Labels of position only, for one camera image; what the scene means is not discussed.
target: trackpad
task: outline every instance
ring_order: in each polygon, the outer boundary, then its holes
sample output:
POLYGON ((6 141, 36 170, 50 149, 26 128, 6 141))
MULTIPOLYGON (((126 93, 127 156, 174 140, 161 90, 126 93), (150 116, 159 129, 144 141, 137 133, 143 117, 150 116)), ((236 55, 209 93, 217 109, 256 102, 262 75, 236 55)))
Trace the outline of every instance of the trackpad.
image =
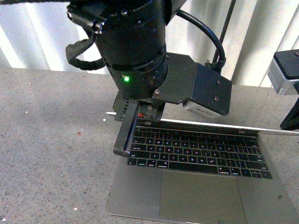
POLYGON ((205 224, 247 224, 235 178, 166 170, 160 217, 205 224))

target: laptop keyboard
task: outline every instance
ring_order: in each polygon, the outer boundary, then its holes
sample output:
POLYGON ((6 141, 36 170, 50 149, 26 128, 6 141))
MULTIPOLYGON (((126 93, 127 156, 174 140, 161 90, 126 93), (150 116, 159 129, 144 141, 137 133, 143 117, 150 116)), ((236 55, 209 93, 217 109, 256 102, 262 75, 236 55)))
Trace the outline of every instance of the laptop keyboard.
POLYGON ((272 179, 253 137, 136 127, 128 165, 272 179))

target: silver laptop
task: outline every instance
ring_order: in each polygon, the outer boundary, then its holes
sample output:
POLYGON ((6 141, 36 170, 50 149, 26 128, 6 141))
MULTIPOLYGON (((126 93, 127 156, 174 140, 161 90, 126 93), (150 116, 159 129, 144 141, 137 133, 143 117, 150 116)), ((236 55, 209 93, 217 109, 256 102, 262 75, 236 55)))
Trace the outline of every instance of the silver laptop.
POLYGON ((299 224, 259 133, 269 130, 138 119, 111 196, 111 215, 189 224, 299 224))

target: black cable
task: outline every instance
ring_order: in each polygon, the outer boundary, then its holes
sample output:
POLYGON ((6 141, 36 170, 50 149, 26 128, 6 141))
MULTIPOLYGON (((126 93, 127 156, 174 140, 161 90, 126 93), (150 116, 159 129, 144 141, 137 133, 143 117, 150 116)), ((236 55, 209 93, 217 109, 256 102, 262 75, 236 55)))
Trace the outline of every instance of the black cable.
POLYGON ((219 52, 219 55, 220 55, 219 60, 217 62, 217 68, 215 69, 215 71, 218 73, 221 73, 221 69, 225 64, 226 58, 225 58, 225 52, 224 52, 223 46, 222 46, 221 42, 219 41, 218 37, 214 34, 214 32, 208 26, 206 26, 203 22, 201 22, 199 19, 195 18, 194 16, 192 16, 182 10, 179 10, 177 12, 177 15, 179 17, 189 21, 193 25, 197 26, 211 39, 211 41, 216 46, 216 48, 219 52))
MULTIPOLYGON (((230 6, 229 6, 229 9, 228 9, 228 14, 226 16, 226 19, 225 19, 225 22, 224 22, 224 25, 223 25, 223 28, 222 28, 221 36, 220 36, 220 42, 221 43, 223 43, 226 31, 228 29, 228 24, 229 24, 230 18, 232 17, 232 14, 233 14, 233 10, 234 10, 234 7, 235 7, 235 2, 236 2, 236 0, 232 0, 230 2, 230 6)), ((217 61, 218 56, 219 56, 218 50, 215 50, 213 63, 217 61)))

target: gray speckled surface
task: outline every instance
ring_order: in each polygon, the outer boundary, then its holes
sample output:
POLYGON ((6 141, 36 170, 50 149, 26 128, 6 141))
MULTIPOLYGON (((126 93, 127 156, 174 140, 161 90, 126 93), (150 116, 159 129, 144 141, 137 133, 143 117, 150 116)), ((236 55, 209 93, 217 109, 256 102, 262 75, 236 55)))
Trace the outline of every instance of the gray speckled surface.
MULTIPOLYGON (((0 69, 3 223, 158 223, 106 211, 118 163, 112 148, 121 124, 105 112, 112 111, 116 93, 108 75, 0 69)), ((216 122, 279 128, 297 98, 234 86, 231 112, 216 122)), ((167 105, 164 117, 200 121, 176 105, 167 105)), ((264 137, 299 213, 299 138, 264 137)))

